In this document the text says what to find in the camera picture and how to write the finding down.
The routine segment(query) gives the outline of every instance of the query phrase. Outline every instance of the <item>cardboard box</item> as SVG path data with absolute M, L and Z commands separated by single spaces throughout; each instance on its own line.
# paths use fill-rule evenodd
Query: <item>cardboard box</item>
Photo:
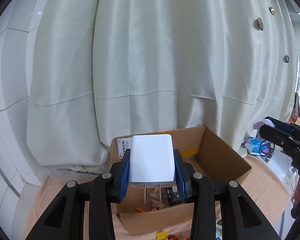
M 242 183 L 251 171 L 251 166 L 226 142 L 205 126 L 170 130 L 147 134 L 170 134 L 173 148 L 180 151 L 184 161 L 192 164 L 196 172 L 219 182 L 236 180 Z M 133 135 L 116 137 L 111 146 L 111 164 L 119 162 L 117 140 Z M 147 189 L 147 203 L 143 203 L 143 188 L 128 187 L 127 195 L 120 204 L 113 205 L 122 224 L 131 235 L 160 231 L 192 218 L 194 204 L 179 204 L 151 212 L 151 198 Z M 144 210 L 136 213 L 135 208 Z

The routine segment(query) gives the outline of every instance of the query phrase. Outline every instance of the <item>white curtain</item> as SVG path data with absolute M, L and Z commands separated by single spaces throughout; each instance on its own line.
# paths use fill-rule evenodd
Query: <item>white curtain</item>
M 94 33 L 84 32 L 81 43 L 73 37 L 88 10 L 66 5 L 54 0 L 56 15 L 47 4 L 35 45 L 28 144 L 41 165 L 98 166 L 116 136 L 203 124 L 238 149 L 255 121 L 291 114 L 296 64 L 284 0 L 99 0 Z M 63 21 L 64 43 L 54 40 L 55 21 Z M 86 75 L 78 75 L 83 66 Z M 76 99 L 82 83 L 85 102 Z M 54 105 L 42 106 L 43 98 Z

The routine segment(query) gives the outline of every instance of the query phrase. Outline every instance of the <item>barcode label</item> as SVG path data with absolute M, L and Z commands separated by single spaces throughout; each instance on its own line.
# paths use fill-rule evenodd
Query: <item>barcode label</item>
M 117 140 L 118 155 L 122 159 L 126 149 L 131 148 L 131 138 L 122 138 Z

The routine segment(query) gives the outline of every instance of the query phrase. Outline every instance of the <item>white power adapter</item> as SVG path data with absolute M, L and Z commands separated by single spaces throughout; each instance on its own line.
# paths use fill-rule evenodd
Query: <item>white power adapter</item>
M 176 184 L 172 137 L 170 134 L 135 135 L 131 140 L 128 183 L 133 187 L 159 188 Z

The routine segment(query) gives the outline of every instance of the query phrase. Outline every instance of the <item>metal prong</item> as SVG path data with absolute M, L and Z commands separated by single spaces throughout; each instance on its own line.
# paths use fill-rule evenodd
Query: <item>metal prong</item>
M 143 188 L 143 203 L 146 204 L 146 202 L 147 202 L 147 189 L 145 183 L 145 187 Z
M 159 182 L 159 203 L 161 204 L 161 182 Z

